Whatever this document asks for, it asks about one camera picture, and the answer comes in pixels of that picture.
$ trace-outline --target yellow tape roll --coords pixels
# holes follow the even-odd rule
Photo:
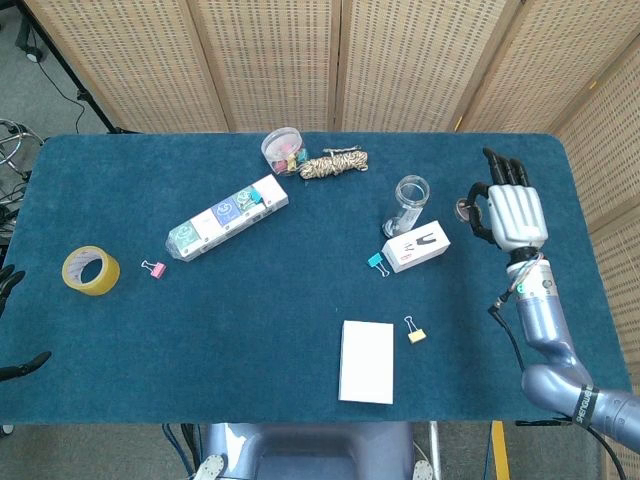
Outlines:
[[[102,260],[100,273],[90,282],[81,279],[82,271],[90,262]],[[120,265],[101,248],[88,245],[71,252],[62,265],[62,279],[67,286],[86,295],[104,295],[118,281]]]

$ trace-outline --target gray carpet floor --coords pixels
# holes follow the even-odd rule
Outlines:
[[[75,134],[80,108],[63,99],[38,65],[14,46],[19,21],[16,9],[0,11],[0,118],[24,123],[43,137]],[[75,86],[46,49],[42,67],[66,96],[75,99]],[[106,132],[88,107],[79,130]],[[21,165],[32,165],[37,150],[26,149]],[[1,190],[18,181],[16,174],[0,166]],[[482,479],[488,428],[487,422],[440,424],[444,480]],[[416,441],[428,454],[427,431],[426,425],[415,425]],[[506,425],[506,438],[512,479],[601,478],[602,451],[576,427]],[[178,480],[186,474],[159,425],[21,425],[0,439],[0,478]],[[487,478],[494,478],[492,464]]]

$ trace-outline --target table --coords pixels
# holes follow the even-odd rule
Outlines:
[[[169,230],[269,173],[264,134],[81,135],[43,148],[7,263],[25,269],[0,321],[0,365],[51,350],[28,377],[0,384],[4,423],[337,422],[539,419],[520,391],[511,345],[486,309],[508,256],[473,237],[454,204],[489,181],[481,149],[518,157],[538,187],[550,258],[576,349],[601,387],[629,388],[571,172],[538,134],[306,133],[311,156],[359,144],[365,173],[279,177],[290,204],[190,263]],[[382,278],[395,184],[431,184],[419,224],[437,219],[448,251]],[[82,245],[114,256],[114,289],[89,297],[60,269]],[[157,280],[143,260],[167,264]],[[527,363],[515,305],[503,309]],[[429,338],[410,345],[412,315]],[[395,324],[393,405],[338,401],[344,320]]]

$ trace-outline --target binder clip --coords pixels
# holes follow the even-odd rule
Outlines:
[[[413,323],[413,317],[411,315],[407,315],[406,317],[404,317],[404,321],[407,323],[407,326],[409,327],[408,336],[411,344],[418,343],[424,340],[425,338],[427,338],[427,334],[424,333],[424,330],[416,327],[416,324]]]
[[[389,276],[389,270],[384,268],[384,264],[382,263],[382,256],[380,255],[380,252],[376,253],[373,257],[367,260],[367,263],[371,268],[377,268],[383,277]]]
[[[167,269],[167,266],[164,263],[149,263],[146,260],[143,260],[140,266],[149,270],[153,278],[160,278]]]

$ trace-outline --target white product box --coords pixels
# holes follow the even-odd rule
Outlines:
[[[393,324],[342,324],[338,398],[348,402],[393,403]]]
[[[398,273],[437,257],[444,253],[450,244],[436,220],[387,240],[382,247],[382,253],[393,271]]]
[[[267,175],[171,230],[167,250],[189,262],[288,203],[275,177]]]

